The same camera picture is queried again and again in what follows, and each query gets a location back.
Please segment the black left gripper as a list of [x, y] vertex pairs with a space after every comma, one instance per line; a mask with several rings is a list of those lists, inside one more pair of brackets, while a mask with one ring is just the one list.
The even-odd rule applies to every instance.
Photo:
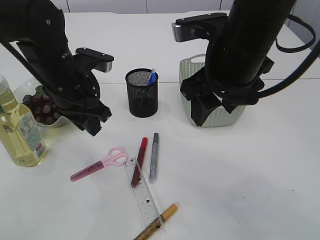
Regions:
[[99, 96], [74, 99], [54, 96], [58, 112], [68, 118], [80, 130], [86, 130], [91, 136], [96, 136], [111, 116], [111, 110], [104, 105]]

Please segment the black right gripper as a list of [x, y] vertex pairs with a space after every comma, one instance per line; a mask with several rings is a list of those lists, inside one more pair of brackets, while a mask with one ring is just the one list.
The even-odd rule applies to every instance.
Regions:
[[191, 101], [191, 119], [200, 127], [208, 116], [222, 106], [229, 114], [238, 106], [255, 105], [255, 94], [265, 86], [260, 76], [274, 65], [268, 57], [257, 60], [216, 57], [182, 81], [181, 94]]

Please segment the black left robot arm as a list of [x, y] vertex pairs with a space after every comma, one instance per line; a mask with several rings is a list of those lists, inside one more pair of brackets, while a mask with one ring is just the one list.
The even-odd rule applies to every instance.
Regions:
[[71, 53], [65, 17], [49, 0], [3, 0], [0, 43], [42, 84], [60, 115], [95, 136], [112, 115], [93, 70], [109, 72], [114, 57], [87, 47]]

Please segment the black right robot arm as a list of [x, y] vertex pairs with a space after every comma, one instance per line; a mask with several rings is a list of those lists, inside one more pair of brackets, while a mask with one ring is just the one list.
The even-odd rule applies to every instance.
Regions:
[[264, 87], [260, 76], [273, 65], [267, 55], [294, 6], [292, 0], [236, 0], [229, 13], [178, 19], [177, 42], [208, 40], [204, 66], [182, 82], [191, 119], [203, 125], [218, 107], [231, 113], [255, 105]]

